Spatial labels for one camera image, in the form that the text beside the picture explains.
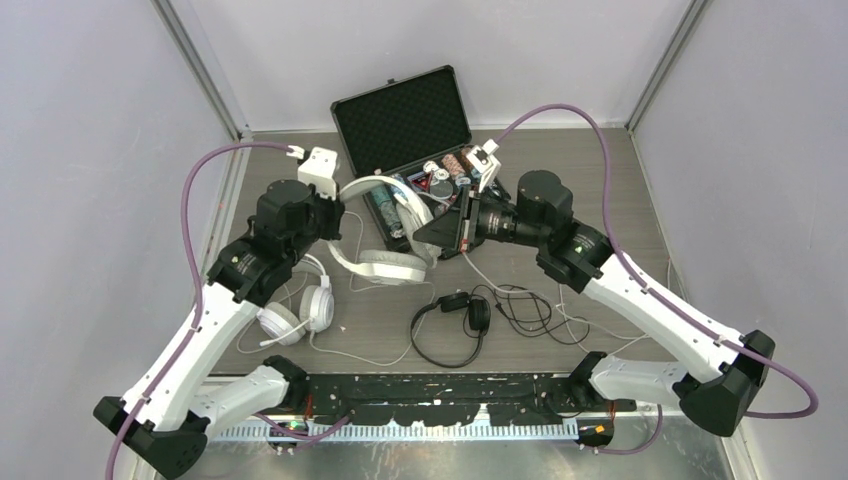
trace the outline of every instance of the white wall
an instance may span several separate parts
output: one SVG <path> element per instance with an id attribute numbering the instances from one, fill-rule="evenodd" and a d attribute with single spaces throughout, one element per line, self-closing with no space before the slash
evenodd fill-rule
<path id="1" fill-rule="evenodd" d="M 821 409 L 753 420 L 764 479 L 844 478 L 848 416 L 848 4 L 717 1 L 637 141 L 694 303 L 777 341 Z M 806 399 L 771 372 L 757 410 Z"/>
<path id="2" fill-rule="evenodd" d="M 571 102 L 623 124 L 689 0 L 181 0 L 250 128 L 334 129 L 330 104 L 451 64 L 472 125 Z M 190 7 L 194 12 L 186 13 Z M 537 123 L 574 123 L 551 113 Z"/>
<path id="3" fill-rule="evenodd" d="M 3 2 L 0 59 L 0 477 L 102 478 L 92 409 L 185 318 L 180 189 L 228 138 L 149 2 Z"/>

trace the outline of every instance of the floor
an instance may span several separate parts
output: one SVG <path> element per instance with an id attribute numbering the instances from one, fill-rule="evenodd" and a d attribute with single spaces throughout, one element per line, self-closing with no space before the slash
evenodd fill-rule
<path id="1" fill-rule="evenodd" d="M 475 131 L 474 143 L 494 136 L 495 131 Z M 635 261 L 651 276 L 665 282 L 668 255 L 659 233 L 657 220 L 651 206 L 644 177 L 633 145 L 623 129 L 605 131 L 608 137 L 612 167 L 612 225 L 621 244 Z M 305 147 L 322 146 L 341 154 L 341 168 L 337 174 L 340 184 L 352 179 L 344 149 L 336 133 L 287 133 L 258 135 L 257 140 L 274 140 Z M 601 228 L 601 192 L 603 161 L 597 139 L 591 130 L 518 130 L 498 152 L 503 163 L 499 176 L 504 186 L 514 195 L 521 174 L 529 169 L 551 170 L 562 178 L 563 184 L 574 192 L 574 211 L 577 218 Z M 244 183 L 236 206 L 231 239 L 241 235 L 246 219 L 256 206 L 256 200 L 267 185 L 280 178 L 293 178 L 296 165 L 288 157 L 274 150 L 254 149 L 251 153 Z M 382 248 L 379 233 L 361 200 L 347 205 L 349 211 L 360 213 L 365 220 L 363 248 Z M 346 216 L 342 224 L 343 245 L 351 256 L 359 235 L 358 222 Z M 327 266 L 333 281 L 336 313 L 333 325 L 315 338 L 315 344 L 324 349 L 334 349 L 387 363 L 398 358 L 409 343 L 408 331 L 411 316 L 433 295 L 429 285 L 377 288 L 353 293 L 348 288 L 350 274 L 336 264 L 323 242 L 316 244 L 311 253 Z M 557 287 L 535 264 L 535 251 L 520 246 L 487 242 L 470 254 L 477 266 L 495 283 L 512 283 L 534 289 L 558 298 Z M 289 285 L 297 288 L 302 274 L 296 275 Z M 462 260 L 455 257 L 439 262 L 428 273 L 437 296 L 453 293 L 457 289 L 470 290 L 482 283 L 478 275 Z M 309 283 L 316 279 L 310 277 Z M 355 279 L 354 287 L 368 284 Z M 294 311 L 299 305 L 295 295 Z M 620 335 L 635 336 L 640 332 L 610 309 L 565 292 L 567 311 L 590 319 Z M 417 337 L 419 345 L 433 357 L 444 362 L 460 361 L 474 347 L 474 341 L 462 333 L 461 313 L 434 312 L 427 317 Z M 578 338 L 584 326 L 576 325 Z M 563 340 L 571 340 L 562 328 L 555 333 Z M 254 324 L 241 340 L 244 350 L 253 350 L 264 332 Z M 583 345 L 589 350 L 613 351 L 626 342 L 614 338 L 600 328 L 593 328 Z M 303 339 L 300 343 L 271 348 L 252 355 L 239 353 L 234 345 L 214 369 L 215 373 L 244 374 L 253 370 L 262 359 L 272 354 L 285 355 L 306 371 L 315 373 L 368 373 L 368 372 L 436 372 L 444 371 L 422 360 L 415 352 L 408 354 L 393 366 L 374 366 L 342 355 L 320 353 L 312 350 Z M 463 371 L 474 372 L 528 372 L 570 371 L 585 353 L 576 346 L 563 346 L 552 339 L 523 338 L 518 336 L 506 320 L 493 311 L 492 325 L 479 358 Z M 671 357 L 652 340 L 637 342 L 622 353 L 623 357 L 638 360 L 668 360 Z"/>
<path id="2" fill-rule="evenodd" d="M 656 417 L 616 418 L 610 448 L 647 439 Z M 259 442 L 211 443 L 186 480 L 274 478 L 397 480 L 734 478 L 718 437 L 682 416 L 666 416 L 656 443 L 640 455 L 598 455 L 572 442 L 473 441 L 426 443 L 321 443 L 294 456 L 278 456 Z"/>

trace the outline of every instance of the black headphones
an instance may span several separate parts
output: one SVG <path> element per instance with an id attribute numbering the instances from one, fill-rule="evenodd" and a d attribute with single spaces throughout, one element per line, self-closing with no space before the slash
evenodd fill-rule
<path id="1" fill-rule="evenodd" d="M 418 345 L 415 343 L 415 326 L 418 325 L 418 322 L 421 321 L 421 317 L 424 316 L 425 313 L 435 309 L 436 307 L 442 307 L 443 312 L 453 312 L 462 308 L 466 308 L 466 318 L 468 319 L 468 327 L 477 332 L 477 347 L 474 349 L 474 353 L 471 354 L 470 357 L 463 360 L 457 364 L 450 363 L 442 363 L 432 358 L 428 357 L 418 348 Z M 409 337 L 412 342 L 412 347 L 421 355 L 421 358 L 427 360 L 433 365 L 437 365 L 442 368 L 461 368 L 464 367 L 474 359 L 480 355 L 480 351 L 483 349 L 483 337 L 489 333 L 489 320 L 491 319 L 491 309 L 489 308 L 489 301 L 479 295 L 469 295 L 468 292 L 459 292 L 454 293 L 452 295 L 445 295 L 444 297 L 440 297 L 434 303 L 429 305 L 425 305 L 421 307 L 420 310 L 412 317 L 412 323 L 409 324 Z"/>

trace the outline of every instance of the black case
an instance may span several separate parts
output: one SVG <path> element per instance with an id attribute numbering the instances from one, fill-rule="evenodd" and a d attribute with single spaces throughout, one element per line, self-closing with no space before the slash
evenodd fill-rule
<path id="1" fill-rule="evenodd" d="M 388 85 L 334 102 L 330 111 L 356 178 L 377 171 L 406 178 L 420 171 L 424 162 L 438 162 L 471 142 L 450 65 L 398 82 L 389 80 Z M 497 188 L 506 195 L 499 183 Z M 409 241 L 392 238 L 374 199 L 371 195 L 364 198 L 386 248 L 408 252 Z M 454 254 L 445 252 L 443 256 Z"/>

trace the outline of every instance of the white headphones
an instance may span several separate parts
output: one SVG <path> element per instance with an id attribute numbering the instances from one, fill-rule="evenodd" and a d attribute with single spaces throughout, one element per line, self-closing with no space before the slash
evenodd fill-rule
<path id="1" fill-rule="evenodd" d="M 345 185 L 339 192 L 339 200 L 347 203 L 383 184 L 395 187 L 403 193 L 395 194 L 394 197 L 398 202 L 398 217 L 415 255 L 385 250 L 364 250 L 359 255 L 359 263 L 354 263 L 344 256 L 338 240 L 328 242 L 330 253 L 345 269 L 372 283 L 380 285 L 421 283 L 424 281 L 427 268 L 435 267 L 436 259 L 442 253 L 441 248 L 412 238 L 416 230 L 433 219 L 433 214 L 424 201 L 403 182 L 381 175 L 362 177 Z"/>
<path id="2" fill-rule="evenodd" d="M 262 330 L 271 337 L 259 343 L 260 347 L 278 342 L 280 345 L 292 345 L 303 337 L 303 329 L 322 332 L 333 321 L 335 299 L 330 286 L 330 277 L 324 265 L 314 256 L 306 254 L 292 272 L 314 273 L 321 277 L 321 285 L 310 285 L 303 290 L 300 300 L 300 315 L 295 316 L 288 308 L 277 302 L 265 305 L 256 319 Z"/>

